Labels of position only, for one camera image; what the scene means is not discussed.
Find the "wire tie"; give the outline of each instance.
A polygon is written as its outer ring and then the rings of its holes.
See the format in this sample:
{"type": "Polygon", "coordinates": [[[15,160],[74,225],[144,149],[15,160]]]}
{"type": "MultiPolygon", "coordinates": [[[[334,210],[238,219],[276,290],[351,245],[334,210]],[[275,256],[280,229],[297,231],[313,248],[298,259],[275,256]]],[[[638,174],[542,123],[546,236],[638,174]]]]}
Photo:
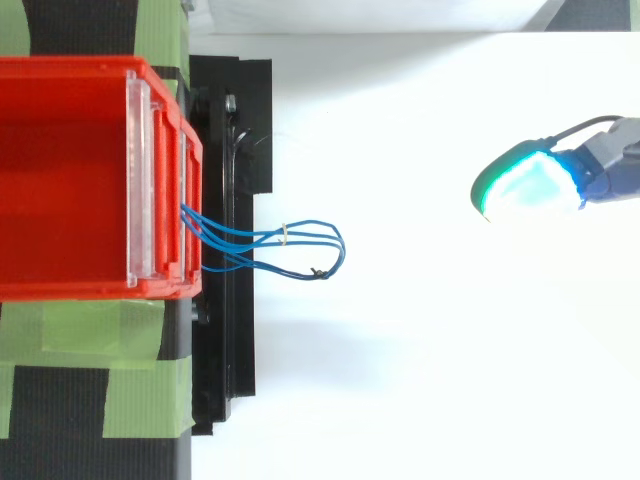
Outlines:
{"type": "Polygon", "coordinates": [[[322,270],[316,270],[315,268],[312,268],[311,271],[313,272],[314,276],[321,278],[323,280],[327,279],[326,275],[328,272],[323,272],[322,270]]]}
{"type": "Polygon", "coordinates": [[[284,241],[278,239],[278,241],[282,244],[282,246],[286,246],[287,245],[287,238],[289,236],[289,232],[287,231],[287,224],[283,223],[282,224],[282,231],[284,232],[284,241]]]}

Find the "screw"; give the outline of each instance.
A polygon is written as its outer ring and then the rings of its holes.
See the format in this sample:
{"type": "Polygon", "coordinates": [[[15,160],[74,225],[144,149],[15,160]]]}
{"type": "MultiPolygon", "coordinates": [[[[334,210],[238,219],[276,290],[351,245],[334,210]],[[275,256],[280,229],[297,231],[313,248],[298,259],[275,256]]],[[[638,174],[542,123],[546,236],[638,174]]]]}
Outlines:
{"type": "Polygon", "coordinates": [[[236,105],[236,96],[235,95],[227,95],[224,104],[227,113],[236,113],[238,110],[238,106],[236,105]]]}

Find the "blue wire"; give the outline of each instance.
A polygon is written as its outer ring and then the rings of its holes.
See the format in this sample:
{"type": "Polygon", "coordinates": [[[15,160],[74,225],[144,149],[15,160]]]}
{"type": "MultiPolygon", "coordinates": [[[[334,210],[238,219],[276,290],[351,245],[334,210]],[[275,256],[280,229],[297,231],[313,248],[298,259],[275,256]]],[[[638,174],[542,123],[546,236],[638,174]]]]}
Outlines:
{"type": "Polygon", "coordinates": [[[305,220],[302,222],[295,222],[286,225],[287,236],[293,237],[306,237],[312,239],[321,239],[321,240],[330,240],[327,241],[292,241],[287,242],[287,246],[323,246],[323,247],[332,247],[339,250],[339,255],[334,266],[327,272],[314,270],[313,275],[302,274],[298,272],[291,272],[289,270],[285,270],[283,268],[277,267],[275,265],[271,265],[265,262],[259,262],[255,260],[251,260],[247,257],[244,257],[240,254],[246,253],[256,248],[269,248],[269,247],[281,247],[282,243],[280,242],[267,242],[267,240],[279,236],[284,235],[285,229],[278,228],[276,230],[271,231],[258,231],[258,232],[245,232],[242,230],[235,230],[233,228],[225,227],[224,225],[220,225],[213,220],[210,220],[195,210],[187,207],[186,205],[182,205],[182,213],[181,213],[182,221],[185,223],[187,228],[205,245],[214,248],[222,253],[224,253],[224,259],[229,263],[234,263],[234,266],[226,267],[226,268],[212,268],[207,266],[202,266],[202,269],[207,272],[212,273],[226,273],[233,272],[235,270],[239,270],[241,268],[253,268],[257,270],[264,270],[272,273],[276,273],[278,275],[293,278],[297,280],[305,280],[305,281],[313,281],[319,279],[328,279],[333,276],[344,263],[344,259],[346,256],[346,246],[342,235],[338,229],[326,222],[321,222],[318,220],[305,220]],[[318,225],[332,229],[335,232],[335,236],[318,234],[318,233],[308,233],[308,232],[298,232],[291,231],[290,229],[303,227],[306,225],[318,225]],[[232,242],[228,242],[220,238],[216,235],[213,230],[217,230],[226,234],[239,236],[239,237],[260,237],[257,241],[250,244],[235,244],[232,242]]]}

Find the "clear plastic panel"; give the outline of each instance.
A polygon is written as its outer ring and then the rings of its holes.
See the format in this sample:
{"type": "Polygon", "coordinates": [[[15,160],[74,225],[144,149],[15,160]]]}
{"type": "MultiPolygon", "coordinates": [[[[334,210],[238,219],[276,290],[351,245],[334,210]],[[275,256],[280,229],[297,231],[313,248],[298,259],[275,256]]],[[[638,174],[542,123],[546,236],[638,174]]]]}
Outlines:
{"type": "MultiPolygon", "coordinates": [[[[187,203],[187,135],[180,132],[180,204],[187,203]]],[[[187,227],[180,222],[180,271],[187,278],[187,227]]]]}
{"type": "Polygon", "coordinates": [[[155,268],[154,129],[151,89],[127,76],[127,281],[152,278],[155,268]]]}

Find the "black cable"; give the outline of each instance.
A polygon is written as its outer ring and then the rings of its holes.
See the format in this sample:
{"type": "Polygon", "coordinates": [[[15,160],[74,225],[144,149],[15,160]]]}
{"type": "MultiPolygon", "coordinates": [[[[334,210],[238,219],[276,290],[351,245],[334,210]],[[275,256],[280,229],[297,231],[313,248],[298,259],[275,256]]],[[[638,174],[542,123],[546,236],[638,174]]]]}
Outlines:
{"type": "Polygon", "coordinates": [[[605,115],[602,117],[592,118],[591,120],[587,120],[586,122],[583,122],[580,125],[576,125],[575,127],[572,127],[569,130],[565,130],[564,132],[559,133],[558,135],[549,137],[549,140],[553,140],[555,143],[557,143],[560,140],[564,140],[565,138],[570,137],[571,135],[578,133],[581,130],[584,130],[585,128],[589,128],[593,125],[597,125],[598,123],[617,122],[622,118],[624,117],[621,117],[619,115],[605,115]]]}

